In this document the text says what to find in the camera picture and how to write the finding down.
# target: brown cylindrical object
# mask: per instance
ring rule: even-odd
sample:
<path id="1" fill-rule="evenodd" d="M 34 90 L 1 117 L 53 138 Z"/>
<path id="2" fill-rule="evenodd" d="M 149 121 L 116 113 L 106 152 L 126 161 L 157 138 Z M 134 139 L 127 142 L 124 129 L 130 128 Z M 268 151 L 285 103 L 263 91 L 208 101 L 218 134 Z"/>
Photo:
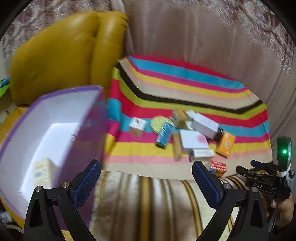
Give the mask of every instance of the brown cylindrical object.
<path id="1" fill-rule="evenodd" d="M 181 161 L 182 155 L 182 144 L 179 133 L 173 133 L 173 151 L 175 161 Z"/>

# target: metal bolt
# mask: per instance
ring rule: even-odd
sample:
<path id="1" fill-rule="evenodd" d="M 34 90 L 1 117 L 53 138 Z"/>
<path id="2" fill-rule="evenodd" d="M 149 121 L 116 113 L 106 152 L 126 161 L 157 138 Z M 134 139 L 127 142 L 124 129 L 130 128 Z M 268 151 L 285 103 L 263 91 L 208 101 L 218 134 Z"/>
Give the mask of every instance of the metal bolt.
<path id="1" fill-rule="evenodd" d="M 229 190 L 231 188 L 231 185 L 229 183 L 224 183 L 223 184 L 223 187 L 226 189 L 226 190 Z"/>
<path id="2" fill-rule="evenodd" d="M 36 191 L 36 192 L 40 192 L 40 191 L 41 191 L 41 189 L 42 189 L 42 187 L 41 187 L 41 186 L 37 186 L 37 187 L 35 188 L 35 191 Z"/>
<path id="3" fill-rule="evenodd" d="M 62 187 L 63 188 L 67 188 L 67 187 L 69 187 L 70 186 L 70 183 L 69 182 L 64 182 L 63 184 L 62 184 Z"/>
<path id="4" fill-rule="evenodd" d="M 258 188 L 257 188 L 257 187 L 252 187 L 251 190 L 252 190 L 253 192 L 258 192 Z"/>

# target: red box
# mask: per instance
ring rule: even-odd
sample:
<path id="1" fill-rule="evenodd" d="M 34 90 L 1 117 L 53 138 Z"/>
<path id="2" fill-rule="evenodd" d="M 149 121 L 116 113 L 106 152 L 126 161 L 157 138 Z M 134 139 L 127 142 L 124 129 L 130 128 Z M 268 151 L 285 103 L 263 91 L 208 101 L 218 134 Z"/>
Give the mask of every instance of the red box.
<path id="1" fill-rule="evenodd" d="M 216 177 L 222 177 L 226 171 L 227 168 L 225 163 L 211 161 L 211 167 L 209 169 L 210 173 L 214 174 Z"/>

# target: yellow round object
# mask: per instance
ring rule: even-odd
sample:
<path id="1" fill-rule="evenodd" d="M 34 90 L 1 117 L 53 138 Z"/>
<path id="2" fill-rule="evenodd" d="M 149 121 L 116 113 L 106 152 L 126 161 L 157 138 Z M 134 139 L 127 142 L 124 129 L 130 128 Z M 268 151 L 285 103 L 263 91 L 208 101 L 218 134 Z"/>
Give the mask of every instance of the yellow round object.
<path id="1" fill-rule="evenodd" d="M 155 116 L 150 122 L 151 130 L 158 135 L 165 122 L 174 125 L 174 123 L 167 117 L 161 115 Z"/>

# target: human hand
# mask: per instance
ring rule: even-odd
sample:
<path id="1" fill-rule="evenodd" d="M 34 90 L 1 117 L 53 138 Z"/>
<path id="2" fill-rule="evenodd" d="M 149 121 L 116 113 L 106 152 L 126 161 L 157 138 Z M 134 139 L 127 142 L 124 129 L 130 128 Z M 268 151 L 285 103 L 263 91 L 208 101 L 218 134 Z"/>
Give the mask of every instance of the human hand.
<path id="1" fill-rule="evenodd" d="M 270 207 L 276 208 L 276 200 L 273 200 L 271 203 L 268 203 L 266 197 L 263 196 L 262 201 L 265 208 L 266 217 L 268 217 Z M 278 204 L 278 209 L 280 210 L 280 215 L 278 217 L 278 220 L 276 220 L 276 226 L 278 228 L 282 228 L 286 226 L 288 223 L 290 223 L 293 218 L 294 202 L 292 199 L 292 195 L 290 195 L 289 199 L 280 202 Z"/>

